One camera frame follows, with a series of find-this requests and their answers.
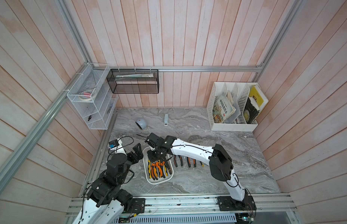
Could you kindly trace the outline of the orange black pliers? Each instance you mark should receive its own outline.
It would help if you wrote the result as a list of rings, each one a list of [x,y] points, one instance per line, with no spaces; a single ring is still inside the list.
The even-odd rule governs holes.
[[[187,157],[187,163],[188,163],[189,168],[196,167],[196,160],[195,159]]]

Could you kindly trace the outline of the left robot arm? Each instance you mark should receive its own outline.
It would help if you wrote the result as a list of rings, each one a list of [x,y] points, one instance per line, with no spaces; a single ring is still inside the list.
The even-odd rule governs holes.
[[[119,148],[113,158],[107,162],[107,169],[102,172],[85,193],[83,206],[74,224],[113,224],[122,213],[128,213],[130,220],[145,212],[145,199],[134,199],[133,195],[122,189],[130,166],[143,159],[141,144],[126,153]]]

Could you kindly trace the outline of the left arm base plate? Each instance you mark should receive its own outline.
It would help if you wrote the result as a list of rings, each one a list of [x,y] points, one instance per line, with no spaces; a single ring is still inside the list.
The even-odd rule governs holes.
[[[141,214],[145,212],[145,198],[130,199],[124,206],[124,213]]]

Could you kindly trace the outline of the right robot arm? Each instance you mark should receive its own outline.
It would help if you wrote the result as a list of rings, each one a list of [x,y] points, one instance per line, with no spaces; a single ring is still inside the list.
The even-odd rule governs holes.
[[[223,146],[200,146],[173,136],[163,139],[154,133],[146,138],[145,143],[151,148],[147,153],[151,162],[167,162],[170,159],[168,155],[180,155],[201,161],[209,165],[210,173],[216,180],[224,183],[233,200],[244,200],[245,188],[241,186],[232,159]]]

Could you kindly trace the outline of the white plastic storage box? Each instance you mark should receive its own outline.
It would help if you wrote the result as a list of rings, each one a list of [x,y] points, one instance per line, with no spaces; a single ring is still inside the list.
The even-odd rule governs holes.
[[[174,171],[169,156],[166,158],[167,162],[163,160],[151,161],[147,155],[149,151],[151,151],[150,147],[146,147],[143,150],[143,164],[146,180],[152,185],[158,185],[171,180]]]

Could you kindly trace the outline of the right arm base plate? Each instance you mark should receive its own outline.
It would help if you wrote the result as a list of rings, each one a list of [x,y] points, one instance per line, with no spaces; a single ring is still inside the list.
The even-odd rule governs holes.
[[[256,211],[257,207],[252,196],[245,195],[243,201],[231,197],[218,197],[217,204],[220,211]]]

